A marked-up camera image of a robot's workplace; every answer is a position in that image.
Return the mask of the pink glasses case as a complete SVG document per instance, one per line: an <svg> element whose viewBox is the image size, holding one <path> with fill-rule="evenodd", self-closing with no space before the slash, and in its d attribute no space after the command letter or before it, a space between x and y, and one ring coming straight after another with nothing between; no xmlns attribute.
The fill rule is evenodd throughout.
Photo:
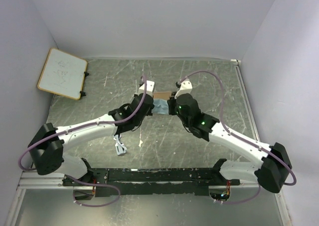
<svg viewBox="0 0 319 226"><path fill-rule="evenodd" d="M154 92L154 99L169 100L172 92Z"/></svg>

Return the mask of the light blue cleaning cloth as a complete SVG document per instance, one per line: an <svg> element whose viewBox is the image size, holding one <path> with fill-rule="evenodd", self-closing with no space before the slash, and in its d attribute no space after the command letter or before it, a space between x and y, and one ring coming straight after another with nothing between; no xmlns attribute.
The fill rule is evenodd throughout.
<svg viewBox="0 0 319 226"><path fill-rule="evenodd" d="M169 114L169 106L167 100L154 99L153 114Z"/></svg>

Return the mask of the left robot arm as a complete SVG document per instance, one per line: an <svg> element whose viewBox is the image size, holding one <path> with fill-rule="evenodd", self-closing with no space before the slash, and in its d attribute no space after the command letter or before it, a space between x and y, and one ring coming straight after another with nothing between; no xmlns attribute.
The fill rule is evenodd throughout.
<svg viewBox="0 0 319 226"><path fill-rule="evenodd" d="M70 126L44 124L31 141L30 150L38 175L61 173L71 176L82 186L93 180L90 165L84 158L70 156L66 150L101 137L115 137L142 124L154 108L152 94L135 95L130 104L109 111L96 119Z"/></svg>

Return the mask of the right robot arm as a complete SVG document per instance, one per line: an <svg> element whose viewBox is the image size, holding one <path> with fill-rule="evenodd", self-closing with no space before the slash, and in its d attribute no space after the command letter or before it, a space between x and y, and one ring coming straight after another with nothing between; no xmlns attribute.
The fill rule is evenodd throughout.
<svg viewBox="0 0 319 226"><path fill-rule="evenodd" d="M245 180L257 182L272 193L279 193L286 184L292 164L282 144L255 141L224 126L219 119L203 113L189 93L171 95L167 103L169 114L178 116L193 136L225 146L249 160L252 167L245 167Z"/></svg>

